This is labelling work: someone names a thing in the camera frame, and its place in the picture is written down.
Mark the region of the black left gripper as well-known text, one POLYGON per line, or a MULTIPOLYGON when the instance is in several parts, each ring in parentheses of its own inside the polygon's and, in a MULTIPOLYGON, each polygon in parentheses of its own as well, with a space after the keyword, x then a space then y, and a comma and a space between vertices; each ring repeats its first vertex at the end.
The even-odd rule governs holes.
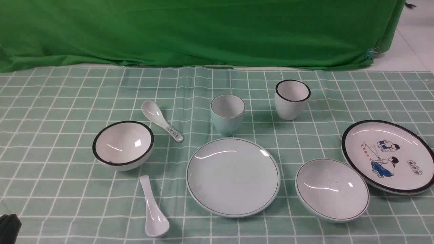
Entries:
POLYGON ((0 243, 15 244, 22 223, 16 214, 4 214, 0 217, 0 243))

